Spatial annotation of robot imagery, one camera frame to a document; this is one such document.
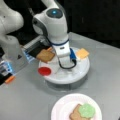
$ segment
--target orange object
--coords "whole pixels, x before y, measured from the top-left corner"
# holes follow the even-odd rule
[[[9,83],[12,82],[14,79],[15,79],[15,76],[10,76],[10,77],[5,81],[5,83],[6,83],[6,84],[9,84]]]
[[[76,55],[77,57],[84,59],[89,55],[89,52],[85,50],[84,48],[82,48],[76,52]]]
[[[49,47],[47,50],[48,50],[48,51],[51,51],[51,50],[52,50],[52,47]]]

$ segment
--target food item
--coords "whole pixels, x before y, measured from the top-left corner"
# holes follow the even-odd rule
[[[42,62],[47,63],[48,61],[51,61],[54,56],[55,56],[55,54],[52,53],[51,51],[48,51],[48,50],[43,49],[43,50],[36,56],[36,58],[37,58],[38,60],[41,60]]]
[[[87,103],[82,105],[78,111],[81,117],[85,117],[85,118],[92,118],[95,115],[95,108]]]
[[[70,120],[90,120],[94,117],[95,108],[89,104],[80,105],[78,104],[73,113],[70,114]]]

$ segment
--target pink plate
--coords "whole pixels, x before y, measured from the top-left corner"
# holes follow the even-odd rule
[[[70,120],[69,115],[77,104],[83,105],[84,103],[91,104],[96,110],[91,120],[102,120],[102,113],[97,103],[83,94],[69,94],[58,100],[52,109],[51,120]]]

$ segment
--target white plate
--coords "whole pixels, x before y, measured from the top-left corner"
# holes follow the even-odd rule
[[[51,120],[70,120],[69,115],[76,105],[84,103],[91,104],[96,110],[95,116],[91,120],[102,120],[102,113],[97,103],[83,94],[69,94],[58,100],[52,109]]]

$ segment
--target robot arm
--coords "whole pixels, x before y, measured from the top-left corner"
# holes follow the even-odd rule
[[[54,0],[42,0],[47,9],[33,18],[33,27],[38,34],[46,36],[54,48],[62,68],[70,69],[75,62],[70,59],[70,47],[66,16]]]
[[[9,8],[4,0],[0,0],[0,45],[4,50],[4,60],[10,62],[16,73],[27,64],[16,37],[7,35],[20,29],[24,24],[20,13]]]

